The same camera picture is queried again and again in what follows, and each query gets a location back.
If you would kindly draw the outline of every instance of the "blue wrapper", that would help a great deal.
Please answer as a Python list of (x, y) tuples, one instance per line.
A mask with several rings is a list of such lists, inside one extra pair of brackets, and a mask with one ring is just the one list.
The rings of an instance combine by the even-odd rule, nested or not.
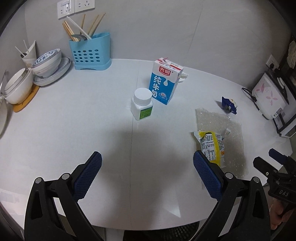
[(222, 96), (222, 107), (235, 115), (237, 114), (237, 104), (233, 99), (226, 99)]

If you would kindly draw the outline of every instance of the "blue and white milk carton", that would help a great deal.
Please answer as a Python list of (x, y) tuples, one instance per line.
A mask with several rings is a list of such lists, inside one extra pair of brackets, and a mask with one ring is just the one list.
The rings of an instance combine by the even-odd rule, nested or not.
[(161, 103), (168, 104), (180, 82), (180, 78), (185, 78), (182, 76), (183, 68), (183, 66), (164, 58), (154, 61), (149, 85), (152, 97)]

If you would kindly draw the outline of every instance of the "power socket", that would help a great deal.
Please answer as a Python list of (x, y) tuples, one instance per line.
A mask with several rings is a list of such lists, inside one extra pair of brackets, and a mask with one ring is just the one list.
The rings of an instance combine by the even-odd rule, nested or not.
[(75, 12), (95, 8), (95, 0), (74, 0)]
[(63, 0), (57, 3), (57, 18), (63, 18), (70, 14), (75, 13), (74, 11), (74, 0)]
[(274, 67), (272, 68), (272, 70), (275, 70), (279, 67), (279, 63), (276, 61), (276, 59), (272, 56), (272, 54), (270, 55), (270, 57), (268, 58), (268, 61), (266, 62), (266, 65), (268, 67), (270, 67), (270, 65), (273, 64)]

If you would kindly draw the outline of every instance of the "white bottle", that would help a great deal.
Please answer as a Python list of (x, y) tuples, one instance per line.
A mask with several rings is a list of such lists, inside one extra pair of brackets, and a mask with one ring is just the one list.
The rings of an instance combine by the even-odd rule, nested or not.
[(144, 119), (151, 115), (153, 102), (152, 93), (149, 89), (136, 89), (134, 96), (131, 98), (131, 112), (136, 120)]

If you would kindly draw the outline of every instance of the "blue utensil holder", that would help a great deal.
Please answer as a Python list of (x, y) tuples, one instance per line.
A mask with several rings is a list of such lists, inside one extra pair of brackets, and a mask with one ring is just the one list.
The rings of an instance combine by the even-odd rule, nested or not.
[(69, 41), (75, 69), (108, 69), (112, 63), (110, 59), (110, 33), (93, 35), (90, 40), (79, 42)]

